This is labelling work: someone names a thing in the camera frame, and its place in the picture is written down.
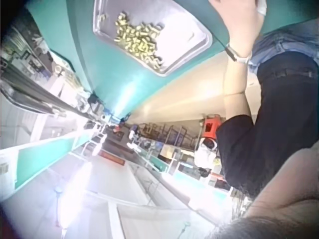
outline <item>black shirt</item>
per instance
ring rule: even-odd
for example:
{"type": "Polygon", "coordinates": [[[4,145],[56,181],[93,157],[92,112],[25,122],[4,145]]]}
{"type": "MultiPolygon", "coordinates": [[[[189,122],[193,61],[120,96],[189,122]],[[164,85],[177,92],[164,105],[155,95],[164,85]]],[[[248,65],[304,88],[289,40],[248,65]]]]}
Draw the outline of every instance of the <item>black shirt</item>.
{"type": "Polygon", "coordinates": [[[217,130],[226,181],[252,198],[293,153],[319,139],[318,80],[298,74],[258,78],[262,101],[255,125],[239,115],[217,130]]]}

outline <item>red machine part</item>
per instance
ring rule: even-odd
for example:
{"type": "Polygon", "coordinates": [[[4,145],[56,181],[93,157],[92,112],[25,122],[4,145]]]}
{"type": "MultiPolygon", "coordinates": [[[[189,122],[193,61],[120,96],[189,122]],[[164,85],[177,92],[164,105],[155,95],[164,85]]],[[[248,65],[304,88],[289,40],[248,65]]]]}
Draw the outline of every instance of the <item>red machine part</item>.
{"type": "Polygon", "coordinates": [[[218,129],[218,127],[221,126],[221,119],[219,116],[216,116],[214,118],[210,118],[210,119],[205,119],[204,122],[204,131],[202,134],[202,137],[205,138],[212,138],[212,139],[217,139],[216,136],[216,131],[218,129]]]}

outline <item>skin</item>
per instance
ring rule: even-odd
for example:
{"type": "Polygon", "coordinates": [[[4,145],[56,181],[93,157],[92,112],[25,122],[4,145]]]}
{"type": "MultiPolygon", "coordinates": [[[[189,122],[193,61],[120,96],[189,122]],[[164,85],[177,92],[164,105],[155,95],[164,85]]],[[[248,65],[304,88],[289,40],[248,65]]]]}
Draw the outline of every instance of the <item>skin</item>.
{"type": "MultiPolygon", "coordinates": [[[[230,46],[248,57],[258,37],[264,16],[255,0],[210,0],[222,17],[230,46]]],[[[245,96],[248,66],[228,60],[224,76],[226,118],[250,114],[245,96]]],[[[254,201],[245,217],[270,217],[291,222],[319,222],[319,143],[292,155],[254,201]]]]}

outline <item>wristwatch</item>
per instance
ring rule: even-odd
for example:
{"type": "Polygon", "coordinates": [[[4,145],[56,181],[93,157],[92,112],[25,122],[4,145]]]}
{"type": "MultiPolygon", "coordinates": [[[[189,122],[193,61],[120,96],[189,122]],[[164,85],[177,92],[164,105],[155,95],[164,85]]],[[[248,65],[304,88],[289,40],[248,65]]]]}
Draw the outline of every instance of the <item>wristwatch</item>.
{"type": "Polygon", "coordinates": [[[250,55],[246,58],[243,58],[243,57],[240,57],[237,52],[232,49],[230,46],[229,46],[229,43],[226,45],[225,47],[225,51],[227,53],[227,55],[235,62],[241,62],[241,63],[244,63],[244,64],[248,64],[249,61],[251,60],[251,57],[253,56],[253,53],[251,52],[250,55]]]}

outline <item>hand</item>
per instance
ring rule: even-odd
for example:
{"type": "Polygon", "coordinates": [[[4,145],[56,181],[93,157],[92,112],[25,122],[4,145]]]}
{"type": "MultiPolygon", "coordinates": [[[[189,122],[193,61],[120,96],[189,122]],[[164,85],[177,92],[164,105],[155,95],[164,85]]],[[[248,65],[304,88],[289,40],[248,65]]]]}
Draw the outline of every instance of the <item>hand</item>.
{"type": "Polygon", "coordinates": [[[264,23],[257,12],[256,0],[209,0],[222,17],[230,46],[242,57],[247,57],[264,23]]]}

